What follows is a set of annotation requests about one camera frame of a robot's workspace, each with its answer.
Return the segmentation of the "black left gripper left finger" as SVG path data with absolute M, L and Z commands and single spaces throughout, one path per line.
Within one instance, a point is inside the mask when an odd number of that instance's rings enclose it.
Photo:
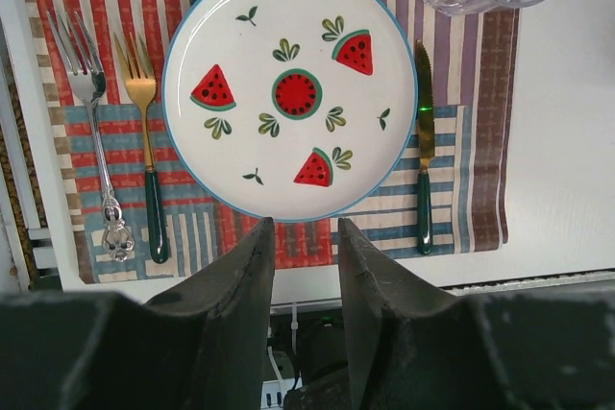
M 275 272 L 260 220 L 146 303 L 113 292 L 1 300 L 5 409 L 257 409 Z

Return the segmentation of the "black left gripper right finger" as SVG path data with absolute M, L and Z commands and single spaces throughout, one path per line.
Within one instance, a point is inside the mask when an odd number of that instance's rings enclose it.
M 338 222 L 356 409 L 610 409 L 614 294 L 564 287 L 458 297 Z

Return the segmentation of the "white watermelon pattern plate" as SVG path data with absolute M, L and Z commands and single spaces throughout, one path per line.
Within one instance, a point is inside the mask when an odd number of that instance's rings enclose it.
M 394 170 L 417 76 L 381 0 L 197 0 L 170 42 L 161 96 L 171 142 L 211 196 L 308 222 Z

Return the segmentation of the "gold knife green handle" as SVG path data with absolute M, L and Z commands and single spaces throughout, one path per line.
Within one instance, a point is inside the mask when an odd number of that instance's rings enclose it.
M 431 253 L 433 245 L 429 174 L 431 161 L 435 157 L 432 75 L 429 54 L 423 42 L 419 39 L 415 41 L 414 52 L 418 78 L 417 248 L 420 254 L 427 255 Z

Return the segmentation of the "gold fork green handle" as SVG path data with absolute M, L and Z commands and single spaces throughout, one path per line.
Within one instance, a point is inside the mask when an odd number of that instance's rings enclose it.
M 155 101 L 158 84 L 146 45 L 141 36 L 113 35 L 121 75 L 127 94 L 140 113 L 143 159 L 145 166 L 145 204 L 148 222 L 149 252 L 157 264 L 169 258 L 169 239 L 166 231 L 160 191 L 160 179 L 155 164 L 148 126 L 148 109 Z

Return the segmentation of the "silver ornate fork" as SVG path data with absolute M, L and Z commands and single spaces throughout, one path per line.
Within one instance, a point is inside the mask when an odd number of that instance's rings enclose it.
M 86 108 L 101 182 L 101 214 L 104 223 L 101 244 L 112 260 L 124 262 L 134 249 L 135 240 L 126 228 L 121 204 L 115 198 L 99 130 L 97 108 L 99 100 L 107 91 L 105 71 L 94 41 L 78 13 L 61 15 L 47 12 L 46 18 L 58 47 L 69 87 Z

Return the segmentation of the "striped patchwork placemat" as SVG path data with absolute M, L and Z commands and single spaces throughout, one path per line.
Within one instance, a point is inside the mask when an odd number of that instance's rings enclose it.
M 196 0 L 25 0 L 75 242 L 86 284 L 187 277 L 231 249 L 255 219 L 211 198 L 183 168 L 159 104 L 148 126 L 170 255 L 149 252 L 140 114 L 123 85 L 111 35 L 143 33 L 156 71 L 169 41 Z M 518 15 L 499 12 L 448 18 L 422 0 L 382 0 L 404 31 L 425 41 L 434 71 L 436 153 L 431 163 L 434 254 L 500 248 Z M 86 109 L 70 90 L 47 12 L 76 12 L 97 47 L 107 91 L 97 113 L 115 195 L 135 238 L 124 262 L 101 241 L 101 182 Z

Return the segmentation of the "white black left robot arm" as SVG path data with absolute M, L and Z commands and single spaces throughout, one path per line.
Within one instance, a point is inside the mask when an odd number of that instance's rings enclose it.
M 144 304 L 112 292 L 1 299 L 5 409 L 257 409 L 266 354 L 286 409 L 610 409 L 614 294 L 552 287 L 458 297 L 338 222 L 342 311 L 270 320 L 274 227 Z

